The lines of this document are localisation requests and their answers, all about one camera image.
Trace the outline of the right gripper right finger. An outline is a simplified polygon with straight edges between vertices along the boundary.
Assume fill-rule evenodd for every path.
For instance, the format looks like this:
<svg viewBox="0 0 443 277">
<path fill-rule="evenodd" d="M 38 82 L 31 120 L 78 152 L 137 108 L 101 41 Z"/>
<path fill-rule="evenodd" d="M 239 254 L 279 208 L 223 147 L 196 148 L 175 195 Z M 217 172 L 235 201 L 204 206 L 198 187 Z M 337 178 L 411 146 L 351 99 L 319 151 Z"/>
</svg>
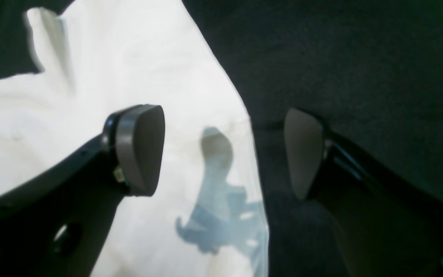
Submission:
<svg viewBox="0 0 443 277">
<path fill-rule="evenodd" d="M 294 194 L 330 216 L 351 277 L 443 277 L 443 202 L 302 109 L 284 139 Z"/>
</svg>

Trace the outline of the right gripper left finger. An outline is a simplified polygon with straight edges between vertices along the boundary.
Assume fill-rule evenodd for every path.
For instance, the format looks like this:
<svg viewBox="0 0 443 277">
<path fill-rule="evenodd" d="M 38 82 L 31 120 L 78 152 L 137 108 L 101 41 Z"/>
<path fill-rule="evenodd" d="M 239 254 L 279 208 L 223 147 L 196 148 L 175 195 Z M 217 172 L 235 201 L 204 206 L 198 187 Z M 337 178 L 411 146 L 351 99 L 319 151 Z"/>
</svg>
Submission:
<svg viewBox="0 0 443 277">
<path fill-rule="evenodd" d="M 0 196 L 0 277 L 88 277 L 124 197 L 156 191 L 165 142 L 159 105 L 111 114 L 101 134 Z"/>
</svg>

